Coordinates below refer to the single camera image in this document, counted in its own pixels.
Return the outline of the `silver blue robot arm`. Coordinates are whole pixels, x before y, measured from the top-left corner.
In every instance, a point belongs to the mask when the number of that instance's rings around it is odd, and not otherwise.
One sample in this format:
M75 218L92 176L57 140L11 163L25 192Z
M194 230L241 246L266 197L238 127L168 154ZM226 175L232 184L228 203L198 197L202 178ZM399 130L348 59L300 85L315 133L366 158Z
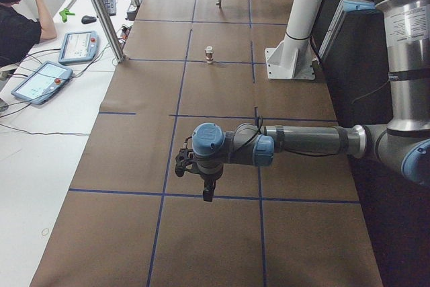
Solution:
M404 178L429 185L429 0L343 0L349 12L384 16L393 117L351 128L241 124L223 131L200 124L184 141L175 173L198 174L211 201L227 163L268 166L276 152L311 157L347 154L379 161Z

